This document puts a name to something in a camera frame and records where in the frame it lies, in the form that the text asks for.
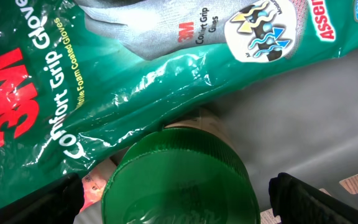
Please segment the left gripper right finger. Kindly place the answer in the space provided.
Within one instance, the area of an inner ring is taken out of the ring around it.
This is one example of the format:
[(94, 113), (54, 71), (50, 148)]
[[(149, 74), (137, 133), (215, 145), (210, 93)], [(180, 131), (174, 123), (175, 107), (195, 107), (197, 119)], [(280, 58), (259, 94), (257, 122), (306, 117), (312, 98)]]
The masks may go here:
[(358, 224), (358, 210), (287, 173), (270, 179), (274, 216), (282, 224)]

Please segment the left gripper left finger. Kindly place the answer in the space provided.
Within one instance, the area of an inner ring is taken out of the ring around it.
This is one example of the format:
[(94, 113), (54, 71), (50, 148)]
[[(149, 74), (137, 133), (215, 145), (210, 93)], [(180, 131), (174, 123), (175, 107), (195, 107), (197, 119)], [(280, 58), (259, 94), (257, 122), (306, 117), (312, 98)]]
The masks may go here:
[(1, 224), (72, 224), (85, 203), (81, 177), (64, 177), (0, 208)]

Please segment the green lid spice jar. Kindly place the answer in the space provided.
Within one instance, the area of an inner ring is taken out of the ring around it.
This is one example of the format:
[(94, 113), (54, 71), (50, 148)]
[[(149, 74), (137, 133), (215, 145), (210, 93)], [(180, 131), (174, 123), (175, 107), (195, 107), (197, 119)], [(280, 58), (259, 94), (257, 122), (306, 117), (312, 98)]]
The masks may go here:
[(259, 223), (244, 163), (198, 108), (133, 144), (101, 199), (104, 223)]

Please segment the green 3M gloves package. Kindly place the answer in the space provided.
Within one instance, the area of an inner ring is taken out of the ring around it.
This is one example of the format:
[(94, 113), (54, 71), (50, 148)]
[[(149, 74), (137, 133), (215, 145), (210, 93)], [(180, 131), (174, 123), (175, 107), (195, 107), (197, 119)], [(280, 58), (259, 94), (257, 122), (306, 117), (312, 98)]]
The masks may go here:
[(188, 108), (358, 48), (358, 0), (0, 1), (0, 208)]

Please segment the orange snack packet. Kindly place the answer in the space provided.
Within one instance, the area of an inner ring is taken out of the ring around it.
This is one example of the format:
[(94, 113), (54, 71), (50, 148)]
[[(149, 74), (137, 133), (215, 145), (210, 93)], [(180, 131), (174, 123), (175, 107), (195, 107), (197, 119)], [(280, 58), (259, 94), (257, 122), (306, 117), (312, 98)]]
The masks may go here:
[(101, 200), (104, 188), (116, 167), (115, 163), (107, 158), (82, 178), (85, 202), (81, 212)]

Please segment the grey plastic mesh basket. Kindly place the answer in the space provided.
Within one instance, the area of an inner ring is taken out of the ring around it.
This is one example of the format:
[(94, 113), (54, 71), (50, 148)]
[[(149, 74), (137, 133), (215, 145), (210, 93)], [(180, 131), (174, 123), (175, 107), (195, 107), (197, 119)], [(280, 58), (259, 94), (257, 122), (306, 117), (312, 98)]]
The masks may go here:
[(247, 167), (264, 223), (269, 180), (281, 172), (358, 209), (358, 49), (340, 59), (257, 78), (248, 72), (155, 79), (175, 118), (216, 114)]

